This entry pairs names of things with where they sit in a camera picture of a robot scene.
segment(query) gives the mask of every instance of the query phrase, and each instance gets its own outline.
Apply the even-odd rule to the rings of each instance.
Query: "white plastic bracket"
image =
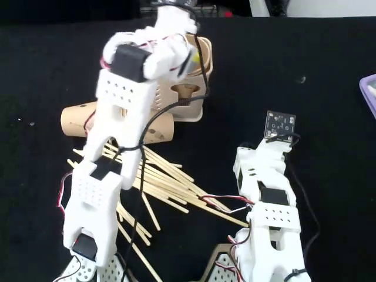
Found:
[[[109,172],[102,180],[91,176],[97,165],[83,160],[73,170],[72,191],[65,209],[63,244],[71,253],[75,240],[81,233],[94,238],[97,245],[98,267],[106,265],[116,253],[118,224],[116,206],[122,178]]]
[[[238,266],[247,282],[270,282],[273,276],[283,281],[293,269],[305,268],[296,207],[258,202],[247,217],[251,220],[250,240],[236,249]],[[270,227],[280,230],[271,232]],[[244,240],[247,233],[248,229],[240,230],[236,241]],[[271,241],[276,241],[276,249]],[[290,281],[311,279],[302,273]]]
[[[136,147],[147,123],[156,81],[137,83],[102,69],[99,74],[95,123],[84,148],[85,160],[94,162],[105,143],[114,137],[122,147]],[[140,162],[140,150],[123,152],[122,189],[132,187]]]
[[[290,182],[283,175],[286,164],[282,152],[268,149],[268,145],[274,146],[276,142],[265,143],[264,140],[256,150],[247,147],[237,148],[233,170],[239,194],[257,203],[261,197],[258,181],[261,181],[268,188],[284,190],[289,205],[296,206],[296,196]]]

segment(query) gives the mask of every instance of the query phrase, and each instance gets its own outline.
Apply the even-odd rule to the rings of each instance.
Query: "wire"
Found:
[[[64,194],[64,183],[65,183],[65,180],[72,175],[72,172],[67,172],[64,174],[64,176],[61,178],[61,181],[60,181],[60,188],[59,188],[59,194],[58,194],[58,202],[56,204],[56,206],[58,208],[61,209],[62,213],[65,214],[65,209],[61,203],[62,199],[63,199],[63,194]]]
[[[241,281],[245,281],[243,276],[241,275],[241,272],[240,272],[240,269],[238,268],[237,266],[237,263],[236,263],[236,260],[234,258],[234,254],[233,254],[233,250],[235,247],[241,245],[241,244],[244,244],[246,241],[248,241],[248,239],[251,237],[251,221],[249,222],[249,231],[248,231],[248,235],[247,237],[243,240],[243,241],[240,241],[240,242],[236,242],[234,243],[231,247],[230,247],[230,259],[231,261],[233,262],[235,268],[236,268],[236,271],[238,272],[238,274],[240,275],[240,278],[241,278]]]
[[[204,198],[230,198],[230,199],[237,199],[241,200],[243,202],[246,202],[247,204],[254,204],[251,200],[247,199],[243,196],[236,196],[236,195],[213,195],[213,194],[205,194],[199,197],[200,199]]]
[[[85,122],[84,122],[84,124],[83,124],[83,129],[84,129],[86,135],[88,135],[88,133],[89,133],[89,131],[88,131],[88,123],[89,123],[89,121],[94,117],[95,112],[96,112],[96,110],[94,110],[94,111],[90,114],[90,116],[85,120]]]
[[[240,282],[240,281],[241,281],[241,280],[240,280],[241,278],[240,278],[239,273],[237,272],[235,266],[225,266],[224,264],[221,264],[221,263],[218,262],[218,261],[215,261],[214,264],[215,264],[216,266],[218,266],[218,267],[221,267],[221,268],[225,269],[225,270],[228,270],[228,271],[233,272],[233,273],[236,275],[236,277],[237,277],[237,282]]]
[[[312,244],[319,237],[320,231],[321,231],[321,226],[320,226],[320,222],[318,221],[317,216],[315,215],[315,212],[314,212],[314,210],[313,210],[313,208],[311,206],[311,203],[310,203],[310,200],[308,198],[307,192],[306,192],[303,184],[300,182],[298,176],[296,175],[295,169],[294,169],[293,165],[291,164],[290,159],[286,158],[286,162],[288,164],[287,165],[287,169],[290,171],[291,176],[294,178],[296,184],[300,188],[300,190],[301,190],[301,192],[303,194],[303,197],[304,197],[304,201],[305,201],[305,203],[306,203],[306,205],[308,207],[308,211],[310,212],[311,217],[313,218],[313,220],[315,221],[315,224],[317,226],[316,233],[311,237],[311,239],[309,239],[309,241],[307,242],[307,244],[305,245],[304,250],[303,250],[304,262],[307,262],[308,252],[310,251],[310,248],[311,248]]]
[[[58,281],[61,281],[61,280],[65,279],[65,278],[73,276],[73,275],[75,275],[81,269],[81,261],[77,258],[77,256],[74,256],[74,258],[76,258],[77,261],[78,261],[78,263],[79,263],[79,267],[77,268],[77,270],[75,272],[73,272],[73,273],[68,274],[68,275],[60,276],[60,277],[56,278],[53,282],[58,282]]]
[[[193,8],[189,7],[189,6],[186,6],[186,5],[182,5],[182,4],[178,4],[178,3],[172,3],[172,2],[169,2],[169,3],[154,3],[154,6],[155,7],[160,7],[160,6],[175,6],[175,7],[178,7],[178,8],[181,8],[181,9],[184,9],[185,11],[189,12],[191,14],[191,16],[193,17],[193,19],[196,21],[196,24],[197,24],[197,16],[195,14],[195,11]],[[200,95],[200,96],[196,96],[196,97],[192,97],[192,98],[187,98],[187,99],[181,99],[175,103],[172,103],[170,104],[169,106],[166,106],[165,108],[163,108],[162,110],[160,110],[159,112],[157,112],[148,122],[147,124],[145,125],[141,135],[140,135],[140,139],[139,139],[139,145],[138,146],[135,146],[133,148],[121,148],[121,150],[124,152],[124,151],[130,151],[130,150],[140,150],[141,151],[141,157],[142,157],[142,165],[141,165],[141,176],[140,176],[140,189],[139,189],[139,204],[137,205],[137,212],[135,214],[135,223],[133,225],[133,231],[132,231],[132,236],[131,236],[131,239],[130,239],[130,242],[129,242],[129,247],[128,247],[128,250],[126,252],[126,255],[125,255],[125,259],[124,259],[124,264],[125,264],[125,269],[124,271],[126,272],[126,269],[128,267],[128,259],[129,259],[129,256],[130,256],[130,252],[132,250],[132,245],[133,245],[133,242],[135,240],[135,234],[136,234],[136,227],[137,227],[137,224],[138,224],[138,221],[139,221],[139,217],[140,217],[140,206],[141,206],[141,201],[142,201],[142,193],[143,193],[143,184],[144,184],[144,175],[145,175],[145,166],[146,166],[146,155],[145,155],[145,151],[142,147],[143,145],[143,140],[145,138],[145,135],[147,133],[147,130],[148,128],[150,127],[150,125],[159,117],[161,116],[162,114],[164,114],[165,112],[167,112],[168,110],[176,107],[176,106],[180,106],[180,105],[184,105],[188,102],[193,102],[195,100],[200,100],[200,99],[205,99],[208,97],[209,93],[210,93],[210,89],[209,89],[209,86],[208,86],[208,81],[207,81],[207,76],[206,76],[206,70],[205,70],[205,67],[204,67],[204,62],[203,62],[203,54],[202,54],[202,49],[201,49],[201,46],[200,46],[200,43],[199,43],[199,39],[197,37],[196,34],[194,34],[194,41],[197,45],[197,51],[199,53],[199,58],[200,58],[200,67],[201,67],[201,71],[202,71],[202,75],[203,75],[203,80],[204,80],[204,84],[205,84],[205,87],[206,87],[206,91],[205,91],[205,94],[204,95]],[[121,279],[121,282],[123,282],[125,279],[125,273]]]
[[[291,133],[286,133],[286,134],[275,135],[275,136],[267,139],[265,141],[265,143],[270,143],[270,142],[278,141],[278,139],[284,138],[284,137],[296,137],[296,141],[294,143],[290,144],[290,147],[294,147],[300,141],[300,139],[301,139],[301,137],[300,137],[299,134],[291,132]]]

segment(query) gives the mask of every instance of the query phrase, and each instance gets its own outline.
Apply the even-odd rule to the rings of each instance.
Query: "wooden part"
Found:
[[[124,217],[124,219],[127,220],[131,226],[135,225],[135,218],[130,215],[130,213],[122,206],[120,202],[118,202],[116,209],[120,211],[122,217]],[[137,228],[140,228],[145,235],[152,238],[152,235],[146,230],[145,227],[141,225],[141,223],[137,223]]]
[[[120,232],[123,234],[125,240],[130,243],[130,236],[126,233],[122,225],[118,222],[117,227],[119,228]],[[141,253],[140,249],[133,243],[132,244],[132,249],[136,252],[136,254],[139,256],[143,264],[146,266],[146,268],[150,271],[154,279],[158,282],[162,282],[162,279],[158,276],[157,272],[154,270],[154,268],[150,265],[150,263],[147,261],[145,256]]]
[[[157,163],[157,165],[159,167],[161,167],[166,173],[170,174],[172,177],[174,177],[176,180],[180,181],[181,183],[183,183],[189,190],[195,192],[197,195],[199,196],[202,196],[204,194],[206,194],[206,192],[204,190],[202,190],[199,186],[195,185],[194,183],[190,182],[189,180],[187,180],[185,177],[179,175],[178,173],[176,173],[176,171],[174,171],[172,169],[171,166],[167,166],[164,162],[162,162],[161,160],[157,159],[155,156],[153,155],[148,155],[149,158],[151,158],[154,162]],[[216,203],[218,206],[220,206],[222,209],[225,209],[227,211],[229,211],[230,209],[228,207],[226,207],[224,204],[222,204],[220,201],[218,201],[217,199],[211,199],[211,201],[213,203]]]
[[[65,108],[61,113],[61,127],[65,135],[85,137],[83,128],[90,115],[96,110],[96,102],[86,103]],[[151,110],[149,119],[157,113]],[[86,125],[91,130],[94,125],[95,116]],[[174,118],[171,113],[164,113],[159,116],[149,127],[144,138],[146,144],[171,141],[174,135]]]
[[[140,180],[139,180],[138,178],[136,178],[136,181],[135,181],[133,187],[134,187],[134,188],[137,188],[137,189],[140,189]],[[157,193],[148,193],[146,190],[145,190],[145,193],[147,193],[147,194],[153,196],[154,198],[157,198],[158,200],[160,200],[160,201],[162,201],[162,202],[164,202],[164,203],[166,203],[166,204],[168,204],[168,205],[174,207],[175,209],[180,210],[180,211],[183,212],[183,213],[189,213],[188,209],[185,209],[184,207],[181,207],[181,206],[179,206],[178,204],[176,204],[176,203],[174,203],[174,202],[171,202],[171,201],[168,200],[168,199],[165,199],[165,198],[163,198],[163,197],[160,197]]]
[[[149,214],[150,214],[150,216],[151,216],[151,218],[153,220],[155,228],[157,228],[157,230],[160,231],[159,222],[158,222],[158,220],[157,220],[157,218],[156,218],[156,216],[154,214],[154,211],[153,211],[153,209],[152,209],[152,207],[151,207],[151,205],[149,203],[149,200],[147,199],[147,197],[145,196],[144,193],[142,193],[142,200],[143,200],[143,202],[144,202],[144,204],[145,204],[145,206],[146,206],[146,208],[147,208],[147,210],[148,210],[148,212],[149,212]]]
[[[214,251],[212,252],[212,255],[209,258],[209,262],[206,266],[205,272],[202,275],[202,278],[198,282],[206,282],[209,280],[209,277],[214,269],[214,264],[217,261],[219,255],[221,254],[229,254],[230,247],[232,244],[218,244]]]
[[[116,211],[118,212],[119,216],[123,216],[123,215],[124,215],[124,214],[122,215],[122,212],[121,212],[119,209],[116,209]],[[128,222],[132,227],[135,226],[134,224],[132,224],[132,223],[130,222],[130,219],[129,219],[128,217],[124,216],[123,218],[124,218],[125,221]],[[150,241],[149,241],[149,239],[145,236],[145,234],[141,231],[141,229],[139,228],[139,224],[137,224],[137,226],[136,226],[136,232],[137,232],[137,234],[140,236],[140,238],[143,240],[143,242],[145,243],[145,245],[150,246]]]
[[[77,155],[79,156],[82,156],[83,157],[83,150],[77,150],[77,149],[73,149],[73,152],[75,152]]]
[[[148,155],[151,155],[153,157],[155,157],[156,159],[160,160],[161,162],[163,162],[164,164],[170,166],[173,170],[175,170],[178,174],[182,175],[183,177],[185,177],[186,179],[188,179],[189,181],[191,182],[194,182],[194,179],[192,177],[190,177],[188,174],[186,174],[185,172],[183,172],[182,170],[178,169],[177,167],[173,166],[172,164],[170,164],[170,162],[168,162],[167,160],[165,160],[164,158],[162,158],[161,156],[159,156],[157,153],[155,153],[154,151],[152,151],[151,149],[149,149],[148,147],[144,146],[143,147],[144,150],[145,150],[145,153]]]
[[[75,168],[75,163],[74,163],[71,159],[66,160],[66,162],[67,162],[72,168]]]

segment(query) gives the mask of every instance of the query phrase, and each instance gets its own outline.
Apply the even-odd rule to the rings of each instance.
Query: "black cable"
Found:
[[[270,142],[278,141],[278,139],[283,138],[283,137],[295,137],[296,138],[295,142],[293,142],[292,144],[290,144],[290,147],[294,147],[300,141],[300,139],[301,139],[301,137],[300,137],[299,134],[291,132],[291,133],[286,133],[286,134],[275,135],[275,136],[267,139],[265,141],[265,143],[270,143]]]
[[[301,192],[303,193],[304,201],[305,201],[305,203],[307,205],[308,211],[310,212],[310,214],[311,214],[311,216],[312,216],[312,218],[315,221],[315,224],[317,226],[316,233],[311,237],[311,239],[309,239],[309,241],[307,242],[307,244],[305,245],[304,250],[303,250],[303,258],[304,258],[304,262],[306,262],[307,261],[308,252],[309,252],[309,250],[310,250],[313,242],[320,235],[321,227],[320,227],[320,222],[318,221],[317,216],[315,215],[315,212],[314,212],[314,210],[313,210],[313,208],[311,206],[311,203],[310,203],[310,200],[308,198],[307,192],[306,192],[303,184],[300,182],[299,178],[297,177],[296,172],[294,170],[294,167],[291,164],[289,158],[286,158],[286,162],[287,162],[287,169],[290,171],[291,176],[294,178],[294,181],[296,182],[296,184],[299,186]]]
[[[80,266],[78,267],[78,269],[77,269],[75,272],[70,273],[70,274],[68,274],[68,275],[66,275],[66,276],[60,276],[60,277],[54,279],[53,282],[58,282],[58,281],[61,281],[61,280],[65,279],[65,278],[71,277],[71,276],[75,275],[75,274],[81,269],[81,261],[77,258],[77,256],[73,256],[73,257],[77,259],[77,261],[78,261],[78,263],[79,263],[79,265],[80,265]]]
[[[161,2],[158,2],[158,3],[152,3],[153,6],[155,7],[161,7],[161,6],[175,6],[175,7],[178,7],[180,9],[184,9],[185,11],[189,12],[191,14],[191,16],[193,17],[193,19],[196,21],[196,25],[197,25],[197,15],[196,15],[196,12],[195,10],[190,7],[190,6],[187,6],[187,5],[182,5],[182,4],[178,4],[178,3],[172,3],[172,2],[167,2],[167,3],[161,3]],[[141,151],[141,156],[142,156],[142,165],[141,165],[141,176],[140,176],[140,189],[139,189],[139,202],[137,203],[137,211],[136,211],[136,214],[135,214],[135,223],[133,225],[133,231],[132,231],[132,236],[131,236],[131,239],[130,239],[130,243],[129,243],[129,247],[128,247],[128,250],[126,252],[126,255],[125,255],[125,259],[124,259],[124,264],[125,264],[125,269],[124,269],[124,274],[123,274],[123,277],[121,279],[121,282],[124,281],[124,278],[125,278],[125,275],[126,275],[126,269],[128,267],[128,259],[129,259],[129,256],[130,256],[130,251],[132,249],[132,245],[133,245],[133,242],[135,240],[135,235],[136,235],[136,227],[137,227],[137,224],[138,224],[138,221],[139,221],[139,218],[140,218],[140,202],[142,200],[142,192],[143,192],[143,184],[144,184],[144,175],[145,175],[145,165],[146,165],[146,155],[145,155],[145,151],[143,149],[143,140],[146,136],[146,133],[147,133],[147,130],[148,128],[150,127],[150,125],[162,114],[164,114],[165,112],[167,112],[168,110],[176,107],[176,106],[180,106],[180,105],[186,105],[187,102],[193,102],[193,101],[196,101],[196,100],[200,100],[200,99],[205,99],[208,97],[209,93],[210,93],[210,89],[209,89],[209,86],[208,86],[208,81],[207,81],[207,76],[206,76],[206,70],[205,70],[205,66],[204,66],[204,61],[203,61],[203,54],[202,54],[202,49],[201,49],[201,46],[200,46],[200,42],[199,42],[199,39],[197,37],[196,34],[194,34],[194,41],[197,45],[197,51],[199,53],[199,58],[200,58],[200,68],[201,68],[201,72],[202,72],[202,75],[203,75],[203,79],[204,79],[204,83],[205,83],[205,87],[206,87],[206,91],[205,91],[205,94],[204,95],[200,95],[200,96],[196,96],[196,97],[192,97],[192,98],[187,98],[187,99],[181,99],[175,103],[172,103],[170,104],[169,106],[166,106],[165,108],[163,108],[162,110],[160,110],[159,112],[157,112],[148,122],[147,124],[145,125],[144,129],[143,129],[143,132],[141,133],[141,136],[140,136],[140,139],[139,139],[139,144],[135,147],[132,147],[132,148],[125,148],[125,147],[121,147],[119,148],[119,151],[122,150],[123,152],[124,151],[131,151],[131,150],[140,150]]]
[[[283,282],[288,282],[291,278],[298,276],[298,275],[305,273],[305,272],[307,272],[307,270],[305,268],[303,268],[303,269],[293,269],[293,271],[288,276],[285,277]]]

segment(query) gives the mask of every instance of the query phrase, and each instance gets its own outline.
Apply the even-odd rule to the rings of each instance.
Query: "wooden stick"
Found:
[[[115,147],[114,145],[112,145],[108,142],[105,144],[105,146],[107,148],[109,148],[110,150],[112,150],[112,152],[117,152],[119,150],[117,147]],[[154,164],[151,160],[146,160],[146,163]],[[170,165],[172,165],[176,168],[179,168],[179,169],[181,169],[183,167],[181,164],[178,164],[178,163],[170,163]]]
[[[75,168],[75,163],[74,163],[71,159],[66,160],[66,162],[67,162],[72,168]]]
[[[77,155],[79,156],[82,156],[83,157],[83,150],[77,150],[77,149],[73,149],[73,152],[75,152]]]
[[[122,225],[118,222],[117,227],[119,228],[120,232],[123,234],[124,238],[130,243],[130,236],[125,232]],[[154,268],[150,265],[150,263],[147,261],[145,256],[141,253],[140,249],[133,243],[132,249],[135,250],[136,254],[139,256],[143,264],[146,266],[146,268],[150,271],[154,279],[158,282],[162,282],[162,279],[158,276],[157,272],[154,270]]]
[[[165,163],[161,162],[159,159],[155,158],[154,156],[152,155],[149,155],[149,157],[151,159],[153,159],[154,162],[156,162],[158,164],[159,167],[161,167],[165,172],[167,172],[168,174],[170,174],[172,177],[174,177],[176,180],[180,181],[181,183],[183,183],[184,185],[186,185],[188,187],[188,189],[190,189],[191,191],[195,192],[197,195],[199,196],[202,196],[204,194],[206,194],[206,192],[204,190],[202,190],[199,186],[195,185],[194,183],[188,181],[186,178],[184,178],[183,176],[179,175],[178,173],[176,173],[172,168],[171,166],[167,166]],[[225,209],[225,210],[230,210],[228,207],[226,207],[224,204],[222,204],[220,201],[218,201],[217,199],[211,199],[212,202],[216,203],[218,206],[220,206],[222,209]]]
[[[119,209],[116,209],[116,211],[118,212],[118,214],[119,214],[120,216],[122,216],[122,212],[121,212]],[[130,222],[129,218],[126,217],[125,214],[123,214],[123,215],[124,215],[123,218],[125,219],[125,221],[128,222],[132,227],[134,227],[135,225],[132,224],[132,223]],[[137,232],[137,234],[141,237],[141,239],[144,241],[144,243],[145,243],[147,246],[150,246],[150,241],[149,241],[149,239],[146,238],[145,234],[141,231],[141,229],[139,228],[139,225],[138,225],[138,224],[137,224],[137,227],[136,227],[136,232]]]
[[[134,188],[137,188],[137,189],[140,189],[140,180],[139,180],[138,178],[136,179],[135,183],[133,184],[133,187],[134,187]],[[158,200],[160,200],[160,201],[162,201],[162,202],[164,202],[164,203],[166,203],[166,204],[169,204],[170,206],[174,207],[175,209],[180,210],[180,211],[183,212],[183,213],[189,213],[188,209],[185,209],[184,207],[181,207],[181,206],[179,206],[178,204],[176,204],[176,203],[174,203],[174,202],[171,202],[170,200],[167,200],[167,199],[165,199],[165,198],[163,198],[163,197],[160,197],[160,196],[159,196],[158,194],[156,194],[156,193],[148,193],[148,192],[147,192],[147,188],[146,188],[146,190],[145,190],[145,193],[147,193],[147,194],[153,196],[154,198],[157,198]]]
[[[118,202],[116,209],[120,210],[120,212],[122,213],[122,217],[124,217],[125,220],[128,221],[128,219],[129,219],[128,222],[129,222],[129,224],[130,224],[131,226],[134,226],[134,225],[135,225],[135,218],[134,218],[133,216],[130,215],[130,213],[129,213],[129,212],[123,207],[123,205],[122,205],[120,202]],[[140,230],[141,230],[142,232],[144,232],[145,235],[147,235],[149,238],[152,238],[152,235],[146,230],[145,227],[143,227],[143,226],[141,225],[141,223],[138,222],[138,224],[137,224],[137,228],[140,228]]]
[[[157,218],[156,218],[156,216],[154,214],[154,211],[153,211],[153,209],[152,209],[152,207],[151,207],[151,205],[149,203],[149,200],[147,199],[147,197],[145,196],[144,193],[142,193],[142,200],[143,200],[143,202],[144,202],[144,204],[145,204],[145,206],[146,206],[146,208],[147,208],[147,210],[148,210],[148,212],[149,212],[149,214],[150,214],[150,216],[151,216],[151,218],[153,220],[155,228],[157,228],[157,230],[160,231],[159,222],[158,222],[158,220],[157,220]]]
[[[153,157],[155,157],[156,159],[160,160],[161,162],[165,163],[166,165],[170,166],[174,171],[176,171],[178,174],[182,175],[183,177],[185,177],[186,179],[188,179],[189,181],[191,182],[194,182],[194,179],[192,177],[190,177],[188,174],[186,174],[185,172],[183,172],[182,170],[178,169],[176,166],[173,166],[172,164],[170,164],[170,162],[168,162],[167,160],[165,160],[164,158],[162,158],[161,156],[159,156],[157,153],[155,153],[154,151],[150,150],[148,147],[144,146],[143,147],[144,150],[145,150],[145,153],[146,155],[151,155]]]

